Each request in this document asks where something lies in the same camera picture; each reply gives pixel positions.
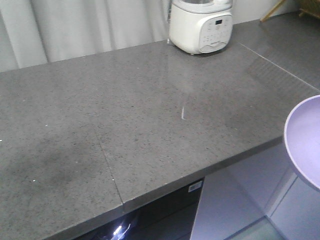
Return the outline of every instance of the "white curtain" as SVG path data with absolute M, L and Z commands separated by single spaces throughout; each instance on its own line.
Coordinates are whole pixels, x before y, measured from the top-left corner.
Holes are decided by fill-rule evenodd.
M 0 72 L 166 39 L 169 0 L 0 0 Z

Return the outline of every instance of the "wooden stand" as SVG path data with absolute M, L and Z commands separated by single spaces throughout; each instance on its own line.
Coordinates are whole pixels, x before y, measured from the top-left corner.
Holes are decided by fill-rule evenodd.
M 315 13 L 315 12 L 312 12 L 312 11 L 309 11 L 309 10 L 306 10 L 306 9 L 303 9 L 303 8 L 300 8 L 299 10 L 301 11 L 300 14 L 299 14 L 299 17 L 302 17 L 305 14 L 309 14 L 312 17 L 320 19 L 320 14 L 318 14 L 318 13 Z
M 260 18 L 260 22 L 264 22 L 267 20 L 271 14 L 273 14 L 282 4 L 284 4 L 286 0 L 280 0 L 278 1 L 268 12 L 266 15 L 264 15 L 262 18 Z

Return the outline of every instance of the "gray tile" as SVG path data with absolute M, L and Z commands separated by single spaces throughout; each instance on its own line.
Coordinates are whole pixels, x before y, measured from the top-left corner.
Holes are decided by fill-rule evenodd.
M 1 239 L 40 240 L 62 230 L 56 239 L 67 239 L 122 211 L 92 125 L 39 126 L 34 134 L 12 125 L 0 131 Z
M 310 16 L 290 13 L 237 24 L 233 41 L 249 47 L 258 54 L 320 89 L 320 21 Z

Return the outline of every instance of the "purple bowl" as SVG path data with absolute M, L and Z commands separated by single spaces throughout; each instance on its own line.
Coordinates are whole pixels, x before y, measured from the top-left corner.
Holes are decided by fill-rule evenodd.
M 297 175 L 320 190 L 320 95 L 300 102 L 284 126 L 284 143 Z

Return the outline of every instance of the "white cabinet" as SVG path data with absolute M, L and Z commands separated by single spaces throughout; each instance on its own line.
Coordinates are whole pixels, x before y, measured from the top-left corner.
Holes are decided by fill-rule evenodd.
M 261 219 L 288 168 L 281 144 L 206 176 L 190 240 L 224 240 Z
M 268 203 L 289 167 L 286 147 L 279 144 L 239 161 L 227 170 L 260 209 L 267 213 Z
M 320 192 L 297 178 L 270 219 L 288 240 L 320 240 Z

